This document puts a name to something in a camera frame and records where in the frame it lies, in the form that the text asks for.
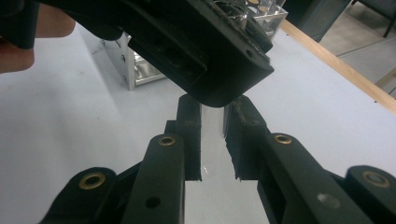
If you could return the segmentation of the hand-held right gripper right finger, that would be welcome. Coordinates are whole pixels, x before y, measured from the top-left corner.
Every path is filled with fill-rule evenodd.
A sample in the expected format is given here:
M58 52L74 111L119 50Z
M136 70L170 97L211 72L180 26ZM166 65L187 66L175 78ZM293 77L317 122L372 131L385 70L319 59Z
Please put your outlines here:
M224 135L235 177L258 182L271 224L373 224L297 139L268 130L246 96L225 107Z

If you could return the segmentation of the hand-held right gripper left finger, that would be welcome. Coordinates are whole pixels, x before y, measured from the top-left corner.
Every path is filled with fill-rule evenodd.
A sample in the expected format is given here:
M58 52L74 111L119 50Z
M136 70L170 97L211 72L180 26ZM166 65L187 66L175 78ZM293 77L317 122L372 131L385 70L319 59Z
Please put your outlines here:
M184 224L185 183L201 179L201 105L184 94L148 143L120 224Z

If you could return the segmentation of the clear test tube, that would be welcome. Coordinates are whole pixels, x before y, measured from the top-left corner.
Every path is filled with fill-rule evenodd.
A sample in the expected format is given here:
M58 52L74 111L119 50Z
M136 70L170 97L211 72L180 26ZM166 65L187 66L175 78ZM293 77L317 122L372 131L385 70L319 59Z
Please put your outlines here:
M223 108L202 107L201 171L204 180L234 180L223 133Z

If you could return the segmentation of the dark cabinet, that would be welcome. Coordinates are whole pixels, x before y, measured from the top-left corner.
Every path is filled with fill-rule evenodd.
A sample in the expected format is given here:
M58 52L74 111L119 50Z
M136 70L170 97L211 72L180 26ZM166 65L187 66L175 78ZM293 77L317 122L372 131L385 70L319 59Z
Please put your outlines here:
M320 42L351 0L286 0L283 8L291 24Z

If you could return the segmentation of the white table board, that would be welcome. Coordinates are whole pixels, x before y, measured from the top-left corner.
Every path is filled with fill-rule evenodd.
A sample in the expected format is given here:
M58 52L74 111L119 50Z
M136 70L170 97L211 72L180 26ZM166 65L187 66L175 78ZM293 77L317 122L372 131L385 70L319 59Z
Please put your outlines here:
M248 92L269 129L298 139L325 169L371 165L396 175L396 116L284 31L274 72ZM177 112L182 91L161 79L125 88L83 28L35 43L32 68L0 75L0 224L36 224L75 174L122 172ZM186 186L186 224L267 224L253 181Z

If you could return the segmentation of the wooden table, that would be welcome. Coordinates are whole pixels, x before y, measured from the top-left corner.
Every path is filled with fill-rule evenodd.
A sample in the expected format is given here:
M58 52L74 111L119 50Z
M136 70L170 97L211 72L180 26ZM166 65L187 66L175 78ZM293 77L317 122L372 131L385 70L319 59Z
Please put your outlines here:
M358 89L366 93L378 104L385 107L389 112L396 116L396 100L382 91L369 79L361 75L358 71L338 59L334 54L323 48L318 42L296 28L289 21L283 21L280 25L282 31L292 37L305 49L313 53L317 58L330 66L343 78L347 79Z

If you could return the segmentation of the dark furniture piece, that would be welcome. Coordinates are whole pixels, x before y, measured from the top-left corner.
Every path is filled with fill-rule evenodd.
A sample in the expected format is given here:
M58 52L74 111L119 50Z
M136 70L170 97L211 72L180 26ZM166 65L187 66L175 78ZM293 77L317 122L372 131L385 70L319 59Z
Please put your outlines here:
M389 25L383 34L383 37L386 38L396 22L396 0L352 0L351 5L355 5L357 2L389 20Z

